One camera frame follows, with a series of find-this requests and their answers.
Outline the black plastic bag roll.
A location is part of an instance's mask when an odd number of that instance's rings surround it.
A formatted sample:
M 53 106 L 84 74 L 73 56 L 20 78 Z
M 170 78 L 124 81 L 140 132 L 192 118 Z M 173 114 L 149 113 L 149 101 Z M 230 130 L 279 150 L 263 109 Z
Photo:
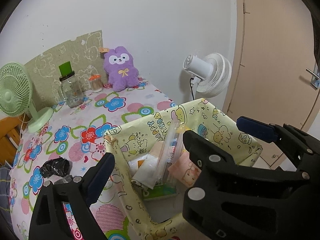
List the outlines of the black plastic bag roll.
M 65 177 L 69 174 L 70 166 L 70 162 L 62 157 L 50 159 L 40 167 L 40 174 L 43 178 L 51 176 Z

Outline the beige door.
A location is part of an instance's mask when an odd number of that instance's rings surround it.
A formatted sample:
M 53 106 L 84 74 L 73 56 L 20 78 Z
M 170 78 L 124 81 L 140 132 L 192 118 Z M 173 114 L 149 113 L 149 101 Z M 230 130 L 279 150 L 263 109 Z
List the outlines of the beige door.
M 232 78 L 223 110 L 319 133 L 313 26 L 302 0 L 236 0 Z

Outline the floral tablecloth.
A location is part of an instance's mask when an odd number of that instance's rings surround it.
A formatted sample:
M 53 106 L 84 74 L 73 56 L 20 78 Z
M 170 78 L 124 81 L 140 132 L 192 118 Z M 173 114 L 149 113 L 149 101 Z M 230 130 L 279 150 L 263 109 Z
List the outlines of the floral tablecloth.
M 87 91 L 75 108 L 65 102 L 53 106 L 51 119 L 37 132 L 25 132 L 10 172 L 9 207 L 13 230 L 28 239 L 29 226 L 39 191 L 44 184 L 40 167 L 48 160 L 71 162 L 71 175 L 83 176 L 105 154 L 108 129 L 174 107 L 175 103 L 149 81 L 115 92 L 105 85 L 99 93 Z

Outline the white tissue pack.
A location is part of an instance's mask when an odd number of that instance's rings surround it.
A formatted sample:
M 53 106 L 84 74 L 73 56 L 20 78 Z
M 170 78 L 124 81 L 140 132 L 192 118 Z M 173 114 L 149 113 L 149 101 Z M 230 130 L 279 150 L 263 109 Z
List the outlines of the white tissue pack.
M 132 175 L 131 183 L 144 190 L 154 188 L 157 180 L 155 174 L 162 148 L 163 141 L 158 141 L 147 154 L 128 162 Z

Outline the green tissue packet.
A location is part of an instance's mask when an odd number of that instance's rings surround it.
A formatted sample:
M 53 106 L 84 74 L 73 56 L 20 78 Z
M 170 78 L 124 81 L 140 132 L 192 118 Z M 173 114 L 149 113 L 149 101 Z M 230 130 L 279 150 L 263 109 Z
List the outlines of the green tissue packet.
M 177 195 L 176 187 L 170 187 L 168 185 L 156 185 L 153 189 L 147 189 L 142 191 L 142 198 L 145 201 L 159 200 Z

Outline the yellow cartoon fabric bin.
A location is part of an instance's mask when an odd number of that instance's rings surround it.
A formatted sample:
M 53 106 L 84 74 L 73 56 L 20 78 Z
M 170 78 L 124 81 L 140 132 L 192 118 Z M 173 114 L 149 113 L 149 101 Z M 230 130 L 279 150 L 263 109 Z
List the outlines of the yellow cartoon fabric bin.
M 116 160 L 118 197 L 141 239 L 170 239 L 187 229 L 187 221 L 181 213 L 162 223 L 152 220 L 143 200 L 133 188 L 128 165 L 130 161 L 146 155 L 156 142 L 163 141 L 173 121 L 178 121 L 229 153 L 238 165 L 253 166 L 263 150 L 254 137 L 240 132 L 231 118 L 206 99 L 177 105 L 108 130 L 105 146 Z

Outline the white standing fan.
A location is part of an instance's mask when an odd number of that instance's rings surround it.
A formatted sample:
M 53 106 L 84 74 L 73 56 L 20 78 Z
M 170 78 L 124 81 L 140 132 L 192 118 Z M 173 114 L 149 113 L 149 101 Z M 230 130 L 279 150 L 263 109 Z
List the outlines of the white standing fan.
M 202 59 L 188 55 L 183 70 L 191 74 L 189 85 L 193 100 L 197 94 L 204 98 L 216 97 L 228 86 L 232 76 L 231 63 L 220 53 L 211 53 Z

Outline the clear plastic zip bag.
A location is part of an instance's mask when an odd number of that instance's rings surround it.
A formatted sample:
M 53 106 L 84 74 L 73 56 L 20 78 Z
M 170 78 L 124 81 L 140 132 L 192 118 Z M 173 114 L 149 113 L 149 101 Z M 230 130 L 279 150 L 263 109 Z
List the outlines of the clear plastic zip bag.
M 180 121 L 171 122 L 157 163 L 156 182 L 170 188 L 176 186 L 177 180 L 171 175 L 169 168 L 176 163 L 181 155 L 183 128 L 184 126 Z

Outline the glass mason jar mug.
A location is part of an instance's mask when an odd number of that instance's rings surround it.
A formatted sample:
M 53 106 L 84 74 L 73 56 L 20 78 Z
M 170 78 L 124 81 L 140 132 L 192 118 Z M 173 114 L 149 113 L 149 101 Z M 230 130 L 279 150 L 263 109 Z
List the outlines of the glass mason jar mug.
M 65 76 L 59 78 L 60 94 L 70 108 L 80 106 L 84 102 L 84 94 L 82 92 L 80 83 L 75 77 L 75 71 L 71 71 Z

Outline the small jar orange lid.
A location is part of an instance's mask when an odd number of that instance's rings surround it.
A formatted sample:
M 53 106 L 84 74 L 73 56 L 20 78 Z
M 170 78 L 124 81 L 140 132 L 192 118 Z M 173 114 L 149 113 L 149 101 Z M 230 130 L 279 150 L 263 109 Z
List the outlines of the small jar orange lid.
M 103 90 L 103 83 L 101 80 L 101 75 L 91 75 L 91 77 L 88 79 L 91 90 L 94 93 L 98 93 Z

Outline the grey plaid bedding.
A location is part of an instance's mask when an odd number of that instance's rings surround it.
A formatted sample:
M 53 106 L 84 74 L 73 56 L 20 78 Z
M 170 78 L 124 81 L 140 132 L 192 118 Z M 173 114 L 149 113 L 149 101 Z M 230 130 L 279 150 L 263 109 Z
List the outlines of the grey plaid bedding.
M 9 192 L 10 192 L 10 167 L 8 165 L 1 166 L 1 182 L 0 182 L 0 204 L 1 214 L 5 221 L 12 229 L 11 215 L 10 215 L 10 203 L 9 203 Z

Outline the purple plush bunny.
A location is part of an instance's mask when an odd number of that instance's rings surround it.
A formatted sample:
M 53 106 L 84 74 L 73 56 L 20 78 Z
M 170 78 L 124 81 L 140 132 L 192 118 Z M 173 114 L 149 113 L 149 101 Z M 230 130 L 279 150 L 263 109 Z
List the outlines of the purple plush bunny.
M 132 55 L 123 46 L 104 54 L 103 68 L 115 92 L 139 85 L 139 71 L 133 64 Z

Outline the green cup on jar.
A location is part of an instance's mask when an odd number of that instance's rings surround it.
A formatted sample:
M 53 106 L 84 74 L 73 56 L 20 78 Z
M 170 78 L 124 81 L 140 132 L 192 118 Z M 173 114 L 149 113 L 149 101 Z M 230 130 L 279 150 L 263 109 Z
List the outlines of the green cup on jar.
M 61 64 L 59 66 L 59 70 L 60 70 L 60 73 L 61 73 L 62 77 L 71 74 L 71 72 L 73 71 L 72 67 L 71 67 L 71 62 L 68 61 L 68 62 L 65 62 L 65 63 Z

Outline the green desk fan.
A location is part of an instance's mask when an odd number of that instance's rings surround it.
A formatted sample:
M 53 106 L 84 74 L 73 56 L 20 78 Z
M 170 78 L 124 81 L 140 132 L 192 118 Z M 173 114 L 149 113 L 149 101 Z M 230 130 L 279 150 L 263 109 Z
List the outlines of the green desk fan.
M 52 117 L 53 109 L 44 107 L 37 111 L 32 100 L 33 83 L 25 66 L 16 62 L 1 68 L 1 111 L 9 117 L 31 114 L 28 131 L 35 133 Z

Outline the green cartoon wall mat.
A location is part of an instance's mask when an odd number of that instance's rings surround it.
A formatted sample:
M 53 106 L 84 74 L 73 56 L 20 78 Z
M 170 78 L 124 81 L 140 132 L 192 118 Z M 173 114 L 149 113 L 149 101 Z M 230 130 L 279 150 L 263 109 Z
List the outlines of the green cartoon wall mat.
M 92 75 L 100 75 L 102 82 L 107 83 L 104 59 L 99 51 L 102 47 L 103 32 L 97 30 L 58 44 L 27 62 L 24 66 L 33 83 L 32 99 L 36 109 L 59 102 L 59 66 L 66 62 L 71 63 L 82 91 L 91 88 L 88 79 Z

